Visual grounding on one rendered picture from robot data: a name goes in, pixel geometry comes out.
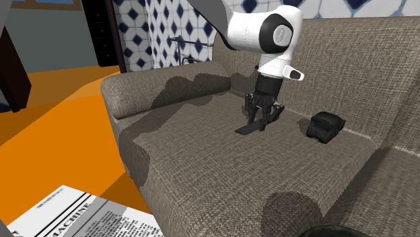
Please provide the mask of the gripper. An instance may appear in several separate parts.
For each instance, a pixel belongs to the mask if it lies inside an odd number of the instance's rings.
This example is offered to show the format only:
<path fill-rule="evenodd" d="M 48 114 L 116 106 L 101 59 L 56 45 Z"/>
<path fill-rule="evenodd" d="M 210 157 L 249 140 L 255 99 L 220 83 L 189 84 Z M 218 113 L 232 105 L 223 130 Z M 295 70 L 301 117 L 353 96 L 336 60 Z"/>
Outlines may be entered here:
<path fill-rule="evenodd" d="M 280 88 L 282 86 L 282 78 L 274 78 L 265 76 L 263 74 L 258 74 L 254 94 L 245 95 L 245 109 L 248 111 L 248 120 L 247 123 L 251 124 L 255 120 L 256 112 L 258 111 L 258 105 L 262 110 L 262 118 L 259 122 L 259 131 L 264 131 L 266 126 L 276 121 L 280 114 L 285 109 L 285 106 L 278 103 L 276 99 L 278 98 Z M 259 96 L 271 96 L 272 98 L 264 98 L 262 100 Z"/>

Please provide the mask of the flat black remote control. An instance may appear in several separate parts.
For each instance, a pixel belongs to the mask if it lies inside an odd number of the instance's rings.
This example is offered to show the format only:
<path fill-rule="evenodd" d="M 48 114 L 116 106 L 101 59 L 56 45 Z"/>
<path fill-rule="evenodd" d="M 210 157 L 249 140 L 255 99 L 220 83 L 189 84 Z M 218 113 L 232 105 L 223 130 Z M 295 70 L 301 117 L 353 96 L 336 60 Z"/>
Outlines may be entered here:
<path fill-rule="evenodd" d="M 241 135 L 248 135 L 254 131 L 259 130 L 260 122 L 254 121 L 253 123 L 250 123 L 249 125 L 245 125 L 239 129 L 236 129 L 235 132 Z"/>

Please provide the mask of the black toy car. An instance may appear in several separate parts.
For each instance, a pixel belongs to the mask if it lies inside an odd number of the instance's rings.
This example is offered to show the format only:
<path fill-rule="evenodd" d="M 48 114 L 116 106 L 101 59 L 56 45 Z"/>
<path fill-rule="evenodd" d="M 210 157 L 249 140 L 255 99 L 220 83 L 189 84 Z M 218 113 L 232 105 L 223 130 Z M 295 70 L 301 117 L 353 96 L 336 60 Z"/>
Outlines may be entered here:
<path fill-rule="evenodd" d="M 327 144 L 343 129 L 345 122 L 346 120 L 335 114 L 318 112 L 311 117 L 306 136 Z"/>

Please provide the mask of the grey-brown fabric sofa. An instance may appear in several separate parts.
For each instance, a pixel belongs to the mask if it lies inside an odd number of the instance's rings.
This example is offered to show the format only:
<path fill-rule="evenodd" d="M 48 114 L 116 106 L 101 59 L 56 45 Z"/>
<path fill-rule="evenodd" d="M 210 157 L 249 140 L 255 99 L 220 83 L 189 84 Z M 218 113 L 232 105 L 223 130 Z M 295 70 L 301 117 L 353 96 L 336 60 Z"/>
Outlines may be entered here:
<path fill-rule="evenodd" d="M 259 55 L 106 78 L 125 169 L 165 237 L 420 237 L 420 16 L 305 20 L 279 119 L 240 135 Z M 327 144 L 312 116 L 346 120 Z"/>

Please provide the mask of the black metal rack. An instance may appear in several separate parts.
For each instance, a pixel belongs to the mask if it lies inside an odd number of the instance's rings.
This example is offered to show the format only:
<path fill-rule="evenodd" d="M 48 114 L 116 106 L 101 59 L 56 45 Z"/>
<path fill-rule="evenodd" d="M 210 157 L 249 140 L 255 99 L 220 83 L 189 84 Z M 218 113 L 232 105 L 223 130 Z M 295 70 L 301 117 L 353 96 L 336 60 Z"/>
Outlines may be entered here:
<path fill-rule="evenodd" d="M 187 55 L 182 52 L 186 44 L 192 44 L 195 48 L 198 46 L 199 48 L 203 47 L 213 47 L 212 43 L 203 43 L 203 42 L 197 42 L 197 41 L 189 41 L 184 40 L 181 35 L 171 37 L 167 39 L 167 42 L 174 42 L 176 44 L 176 55 L 178 56 L 178 64 L 179 65 L 185 65 L 187 63 L 200 63 L 202 60 L 193 57 L 192 55 Z"/>

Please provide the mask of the dark tall cabinet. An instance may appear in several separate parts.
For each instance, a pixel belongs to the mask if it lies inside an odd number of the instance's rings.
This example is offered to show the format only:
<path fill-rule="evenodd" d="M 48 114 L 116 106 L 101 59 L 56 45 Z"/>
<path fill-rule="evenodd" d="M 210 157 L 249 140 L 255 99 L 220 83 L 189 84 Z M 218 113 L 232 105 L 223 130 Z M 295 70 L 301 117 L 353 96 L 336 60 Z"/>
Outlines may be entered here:
<path fill-rule="evenodd" d="M 112 0 L 81 0 L 100 67 L 119 66 L 127 72 Z"/>

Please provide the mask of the white printed paper sheet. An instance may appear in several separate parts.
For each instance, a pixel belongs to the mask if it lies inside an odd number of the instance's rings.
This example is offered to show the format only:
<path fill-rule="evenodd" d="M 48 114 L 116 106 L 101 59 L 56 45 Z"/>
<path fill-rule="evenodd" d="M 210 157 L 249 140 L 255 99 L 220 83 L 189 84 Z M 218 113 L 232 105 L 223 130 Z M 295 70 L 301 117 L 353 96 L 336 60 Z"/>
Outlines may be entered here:
<path fill-rule="evenodd" d="M 165 237 L 152 214 L 65 185 L 7 228 L 13 237 Z"/>

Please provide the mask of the dark brown furniture piece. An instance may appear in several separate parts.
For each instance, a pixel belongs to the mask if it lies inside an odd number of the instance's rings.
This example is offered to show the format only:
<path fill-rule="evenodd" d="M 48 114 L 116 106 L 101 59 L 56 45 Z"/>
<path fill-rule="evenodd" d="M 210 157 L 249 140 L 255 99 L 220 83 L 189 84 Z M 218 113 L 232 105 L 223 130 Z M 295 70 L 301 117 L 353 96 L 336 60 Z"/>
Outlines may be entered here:
<path fill-rule="evenodd" d="M 0 36 L 0 90 L 13 112 L 26 108 L 31 87 L 7 28 L 4 27 Z"/>

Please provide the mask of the wooden framed wall picture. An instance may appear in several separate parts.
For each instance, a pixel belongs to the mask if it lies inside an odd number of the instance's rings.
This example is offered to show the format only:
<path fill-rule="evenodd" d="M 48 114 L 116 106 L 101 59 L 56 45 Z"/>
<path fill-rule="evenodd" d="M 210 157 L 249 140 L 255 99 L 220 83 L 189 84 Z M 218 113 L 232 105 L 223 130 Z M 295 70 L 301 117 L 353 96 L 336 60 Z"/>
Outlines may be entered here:
<path fill-rule="evenodd" d="M 81 11 L 81 0 L 12 0 L 12 9 Z"/>

